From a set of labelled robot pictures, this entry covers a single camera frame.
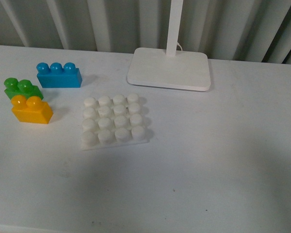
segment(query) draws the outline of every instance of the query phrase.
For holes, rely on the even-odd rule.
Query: table surface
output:
[[[291,65],[209,60],[211,87],[133,86],[132,54],[0,46],[0,233],[291,233]],[[48,125],[20,123],[8,77],[73,62],[41,89]],[[150,141],[81,151],[83,100],[138,93]]]

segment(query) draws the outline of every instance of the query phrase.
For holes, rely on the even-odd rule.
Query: white curtain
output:
[[[0,45],[166,48],[170,0],[0,0]],[[209,58],[291,64],[291,0],[184,0],[179,43]]]

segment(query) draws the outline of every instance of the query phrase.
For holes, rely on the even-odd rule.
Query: block stud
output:
[[[48,74],[50,73],[50,69],[48,64],[41,62],[37,65],[37,70],[39,74]]]
[[[18,90],[18,80],[16,78],[8,78],[4,81],[5,87],[10,91]]]
[[[31,93],[33,91],[32,83],[26,79],[19,81],[17,86],[23,93]]]
[[[52,65],[50,65],[50,70],[54,74],[61,74],[64,71],[62,65],[58,62],[55,62]]]
[[[42,101],[40,99],[40,97],[38,96],[31,96],[28,100],[27,100],[27,106],[30,107],[33,110],[39,110],[42,108]]]
[[[64,65],[64,70],[67,74],[75,74],[77,72],[76,65],[68,62]]]
[[[11,103],[15,109],[27,108],[26,98],[23,95],[14,96],[11,99]]]

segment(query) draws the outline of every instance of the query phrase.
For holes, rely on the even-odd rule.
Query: plastic toy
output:
[[[92,150],[148,142],[137,94],[84,101],[81,149]]]
[[[53,115],[49,104],[38,96],[29,97],[28,100],[23,95],[14,96],[11,103],[12,112],[20,122],[48,124]]]
[[[80,70],[71,62],[66,63],[64,68],[59,63],[53,63],[50,67],[46,63],[39,63],[37,70],[37,78],[43,88],[81,87]]]
[[[38,86],[32,85],[29,80],[18,81],[16,78],[8,78],[4,81],[6,89],[4,92],[11,100],[14,96],[23,95],[26,99],[31,96],[38,96],[43,99],[43,95]]]

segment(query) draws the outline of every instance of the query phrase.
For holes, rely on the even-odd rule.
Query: desk lamp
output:
[[[137,48],[127,81],[130,84],[207,91],[210,88],[208,58],[200,52],[177,51],[183,0],[171,0],[165,50]]]

